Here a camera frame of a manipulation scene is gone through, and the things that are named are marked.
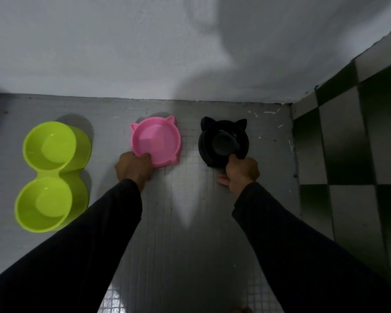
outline person's left hand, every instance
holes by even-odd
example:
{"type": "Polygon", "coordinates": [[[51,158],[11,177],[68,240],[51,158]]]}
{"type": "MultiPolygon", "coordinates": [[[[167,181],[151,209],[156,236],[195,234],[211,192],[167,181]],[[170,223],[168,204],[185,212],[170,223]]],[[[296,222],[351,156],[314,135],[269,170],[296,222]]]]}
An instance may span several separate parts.
{"type": "Polygon", "coordinates": [[[138,157],[133,152],[122,153],[115,169],[119,181],[123,179],[133,180],[142,193],[145,182],[151,178],[153,173],[151,154],[145,153],[138,157]]]}

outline person's left arm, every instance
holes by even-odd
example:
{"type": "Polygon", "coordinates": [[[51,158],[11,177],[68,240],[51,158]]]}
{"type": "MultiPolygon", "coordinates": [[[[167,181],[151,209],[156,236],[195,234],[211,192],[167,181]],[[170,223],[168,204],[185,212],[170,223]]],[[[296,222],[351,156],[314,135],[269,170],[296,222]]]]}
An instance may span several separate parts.
{"type": "Polygon", "coordinates": [[[96,312],[141,220],[150,156],[123,154],[119,180],[81,216],[0,274],[0,312],[96,312]]]}

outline pink cat-shaped bowl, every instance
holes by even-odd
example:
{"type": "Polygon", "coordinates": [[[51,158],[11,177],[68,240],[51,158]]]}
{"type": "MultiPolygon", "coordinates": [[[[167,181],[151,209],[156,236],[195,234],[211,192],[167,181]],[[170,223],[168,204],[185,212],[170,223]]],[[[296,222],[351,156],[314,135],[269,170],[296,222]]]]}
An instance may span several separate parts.
{"type": "Polygon", "coordinates": [[[174,116],[153,117],[130,124],[132,148],[137,156],[150,153],[154,168],[176,165],[180,162],[182,140],[174,116]]]}

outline black cat ear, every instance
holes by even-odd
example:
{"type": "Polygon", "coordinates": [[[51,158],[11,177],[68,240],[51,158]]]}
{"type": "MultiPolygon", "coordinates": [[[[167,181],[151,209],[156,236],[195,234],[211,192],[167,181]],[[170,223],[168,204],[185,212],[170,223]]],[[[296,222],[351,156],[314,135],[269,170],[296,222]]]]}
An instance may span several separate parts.
{"type": "Polygon", "coordinates": [[[248,125],[248,121],[244,118],[243,120],[238,120],[236,122],[236,125],[239,126],[241,129],[245,130],[246,126],[248,125]]]}
{"type": "Polygon", "coordinates": [[[214,123],[216,123],[216,121],[212,118],[209,118],[207,116],[203,117],[201,119],[201,130],[205,131],[206,129],[210,128],[210,126],[212,126],[214,123]]]}

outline black long-sleeved shirt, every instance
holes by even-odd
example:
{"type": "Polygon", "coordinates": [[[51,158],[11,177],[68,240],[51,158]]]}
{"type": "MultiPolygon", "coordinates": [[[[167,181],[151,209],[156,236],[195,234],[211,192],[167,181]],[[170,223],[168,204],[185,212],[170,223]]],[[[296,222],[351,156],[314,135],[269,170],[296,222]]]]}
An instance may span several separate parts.
{"type": "MultiPolygon", "coordinates": [[[[0,312],[96,312],[141,214],[136,184],[119,182],[0,274],[0,312]]],[[[233,216],[286,313],[391,312],[391,288],[380,276],[284,209],[260,184],[244,189],[233,216]]]]}

